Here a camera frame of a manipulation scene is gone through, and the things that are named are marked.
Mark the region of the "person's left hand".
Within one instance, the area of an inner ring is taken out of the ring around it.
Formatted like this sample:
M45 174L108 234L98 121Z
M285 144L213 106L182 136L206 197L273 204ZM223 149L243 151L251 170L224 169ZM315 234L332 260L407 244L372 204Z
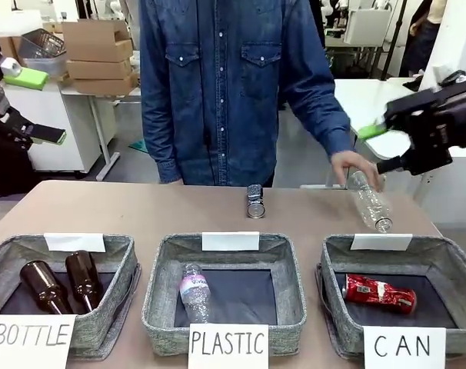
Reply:
M376 164L368 161L360 154L353 151L337 152L331 156L330 162L339 185L343 187L346 185L345 170L356 168L365 174L369 185L376 191L382 191L383 184Z

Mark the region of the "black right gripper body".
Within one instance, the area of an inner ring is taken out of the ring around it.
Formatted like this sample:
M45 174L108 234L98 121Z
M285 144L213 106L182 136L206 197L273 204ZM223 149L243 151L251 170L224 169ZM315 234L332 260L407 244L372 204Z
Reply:
M450 148L466 148L466 81L389 102L384 123L389 131L408 136L411 175L449 165Z

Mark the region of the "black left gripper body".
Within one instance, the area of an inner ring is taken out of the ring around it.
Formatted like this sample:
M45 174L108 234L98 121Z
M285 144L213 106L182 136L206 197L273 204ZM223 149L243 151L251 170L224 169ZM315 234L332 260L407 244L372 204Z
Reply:
M33 141L23 132L23 128L31 123L10 105L1 86L4 75L17 76L21 71L21 65L15 59L3 56L0 47L0 135L19 146L23 151L28 151Z

